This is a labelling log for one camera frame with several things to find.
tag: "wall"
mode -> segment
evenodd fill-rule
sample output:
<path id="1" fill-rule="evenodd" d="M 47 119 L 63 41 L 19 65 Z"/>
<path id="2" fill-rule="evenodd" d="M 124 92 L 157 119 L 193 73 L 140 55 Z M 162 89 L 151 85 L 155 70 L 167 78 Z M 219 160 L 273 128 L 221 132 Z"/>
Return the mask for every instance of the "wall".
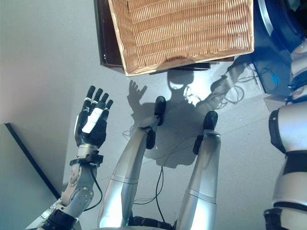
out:
<path id="1" fill-rule="evenodd" d="M 1 123 L 60 191 L 79 55 L 74 1 L 1 1 Z"/>
<path id="2" fill-rule="evenodd" d="M 21 230 L 56 201 L 45 182 L 0 125 L 0 230 Z"/>

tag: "silver robot leg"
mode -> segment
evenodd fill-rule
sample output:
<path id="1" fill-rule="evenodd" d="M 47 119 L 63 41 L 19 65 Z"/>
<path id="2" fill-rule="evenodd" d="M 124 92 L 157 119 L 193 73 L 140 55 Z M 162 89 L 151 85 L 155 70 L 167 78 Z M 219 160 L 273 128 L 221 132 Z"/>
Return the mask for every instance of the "silver robot leg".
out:
<path id="1" fill-rule="evenodd" d="M 177 220 L 177 230 L 213 230 L 220 146 L 220 135 L 213 130 L 204 130 Z"/>
<path id="2" fill-rule="evenodd" d="M 99 228 L 127 224 L 137 191 L 147 138 L 158 125 L 156 117 L 147 121 L 150 125 L 137 128 L 130 138 L 111 176 L 99 210 Z"/>

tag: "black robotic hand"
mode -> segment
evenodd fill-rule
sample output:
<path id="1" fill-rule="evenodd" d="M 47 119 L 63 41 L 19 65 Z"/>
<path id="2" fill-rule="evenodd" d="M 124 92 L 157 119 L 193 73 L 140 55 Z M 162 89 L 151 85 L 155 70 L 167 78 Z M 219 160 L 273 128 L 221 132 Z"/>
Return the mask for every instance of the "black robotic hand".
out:
<path id="1" fill-rule="evenodd" d="M 95 86 L 91 86 L 87 92 L 82 110 L 77 116 L 74 133 L 78 147 L 83 144 L 90 144 L 98 149 L 106 139 L 106 120 L 113 101 L 109 100 L 106 103 L 109 96 L 107 93 L 100 99 L 103 92 L 100 88 L 92 101 L 94 91 Z"/>

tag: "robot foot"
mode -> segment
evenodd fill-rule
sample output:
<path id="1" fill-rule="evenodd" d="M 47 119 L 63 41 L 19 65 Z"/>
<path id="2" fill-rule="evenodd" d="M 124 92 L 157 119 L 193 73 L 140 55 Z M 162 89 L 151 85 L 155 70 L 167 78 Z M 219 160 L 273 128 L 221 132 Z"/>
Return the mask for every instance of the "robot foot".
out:
<path id="1" fill-rule="evenodd" d="M 203 121 L 202 129 L 203 130 L 206 130 L 206 129 L 214 130 L 216 123 L 217 123 L 217 118 L 218 118 L 218 115 L 215 111 L 209 111 L 206 114 L 205 119 Z M 201 147 L 202 139 L 203 139 L 203 134 L 198 135 L 195 140 L 194 147 L 193 147 L 193 153 L 196 155 L 198 155 L 198 151 Z"/>
<path id="2" fill-rule="evenodd" d="M 203 130 L 205 129 L 214 130 L 216 123 L 217 123 L 217 118 L 218 118 L 218 115 L 215 111 L 209 111 L 206 114 L 205 119 L 202 124 Z"/>
<path id="3" fill-rule="evenodd" d="M 158 126 L 163 124 L 166 109 L 166 99 L 163 96 L 158 96 L 154 104 L 154 115 L 159 119 Z"/>

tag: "wicker basket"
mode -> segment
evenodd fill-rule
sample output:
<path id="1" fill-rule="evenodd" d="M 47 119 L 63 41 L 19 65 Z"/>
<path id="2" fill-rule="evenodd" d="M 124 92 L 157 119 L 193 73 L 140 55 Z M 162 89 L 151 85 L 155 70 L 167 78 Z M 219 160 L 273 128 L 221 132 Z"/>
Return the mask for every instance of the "wicker basket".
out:
<path id="1" fill-rule="evenodd" d="M 127 76 L 254 50 L 252 0 L 109 0 Z"/>

